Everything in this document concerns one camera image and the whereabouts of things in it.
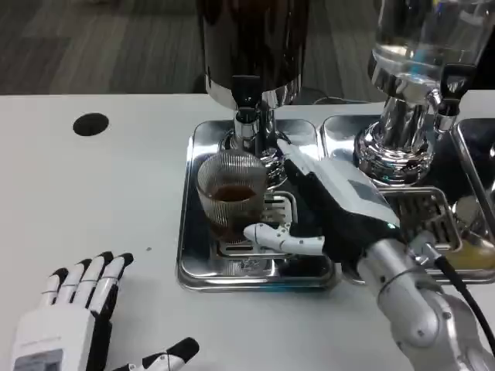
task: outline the glass cup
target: glass cup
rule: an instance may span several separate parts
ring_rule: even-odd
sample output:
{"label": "glass cup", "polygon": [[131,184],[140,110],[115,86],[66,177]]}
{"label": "glass cup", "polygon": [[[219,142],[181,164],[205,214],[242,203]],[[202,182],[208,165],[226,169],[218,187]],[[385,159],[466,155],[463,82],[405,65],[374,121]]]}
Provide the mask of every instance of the glass cup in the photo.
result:
{"label": "glass cup", "polygon": [[239,243],[245,240],[244,228],[261,218],[267,172],[245,151],[221,151],[201,165],[196,187],[213,235]]}

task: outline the gray carpet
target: gray carpet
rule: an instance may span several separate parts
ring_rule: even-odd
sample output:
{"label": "gray carpet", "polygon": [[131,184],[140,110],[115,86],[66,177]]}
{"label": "gray carpet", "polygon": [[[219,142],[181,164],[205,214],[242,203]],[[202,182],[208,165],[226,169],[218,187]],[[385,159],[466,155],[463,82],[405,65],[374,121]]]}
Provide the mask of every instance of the gray carpet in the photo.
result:
{"label": "gray carpet", "polygon": [[[305,92],[382,100],[367,58],[369,0],[311,0]],[[198,90],[194,0],[2,0],[0,94],[170,94]]]}

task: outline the dark beverage container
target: dark beverage container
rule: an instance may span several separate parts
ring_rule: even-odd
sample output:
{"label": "dark beverage container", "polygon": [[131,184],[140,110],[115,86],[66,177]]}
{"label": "dark beverage container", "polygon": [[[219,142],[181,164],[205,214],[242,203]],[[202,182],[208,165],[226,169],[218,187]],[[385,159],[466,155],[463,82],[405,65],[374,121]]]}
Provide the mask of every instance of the dark beverage container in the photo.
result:
{"label": "dark beverage container", "polygon": [[[256,192],[246,185],[225,185],[215,192],[213,198],[224,203],[235,203],[255,196]],[[220,226],[210,221],[210,228],[219,240],[236,243],[244,240],[244,228],[259,221],[258,212],[246,212],[232,217],[229,226]]]}
{"label": "dark beverage container", "polygon": [[197,0],[207,85],[261,78],[263,91],[299,82],[310,0]]}

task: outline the table surface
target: table surface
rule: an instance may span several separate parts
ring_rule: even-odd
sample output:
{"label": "table surface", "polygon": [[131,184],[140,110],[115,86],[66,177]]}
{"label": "table surface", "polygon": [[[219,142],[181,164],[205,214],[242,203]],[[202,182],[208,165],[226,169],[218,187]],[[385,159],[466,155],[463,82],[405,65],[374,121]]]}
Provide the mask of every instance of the table surface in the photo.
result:
{"label": "table surface", "polygon": [[[495,92],[469,92],[463,117],[495,115]],[[383,104],[283,107],[319,126]],[[93,137],[75,119],[108,116]],[[0,97],[0,365],[45,277],[104,250],[131,252],[114,312],[108,369],[194,337],[190,371],[410,370],[364,287],[320,293],[197,293],[176,282],[186,146],[202,121],[231,118],[208,96]],[[495,324],[492,286],[474,296]]]}

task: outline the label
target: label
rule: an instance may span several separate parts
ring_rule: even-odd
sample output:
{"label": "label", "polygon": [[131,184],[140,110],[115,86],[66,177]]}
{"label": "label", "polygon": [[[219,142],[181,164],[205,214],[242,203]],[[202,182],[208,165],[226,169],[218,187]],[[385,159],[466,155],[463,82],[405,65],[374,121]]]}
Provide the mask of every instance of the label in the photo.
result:
{"label": "label", "polygon": [[357,195],[361,199],[370,201],[372,203],[377,203],[378,205],[383,205],[385,207],[390,207],[387,203],[387,200],[376,188],[370,187],[363,183],[355,182],[353,180],[349,180],[349,183],[352,185]]}
{"label": "label", "polygon": [[14,371],[60,371],[62,358],[62,349],[29,354],[15,360]]}

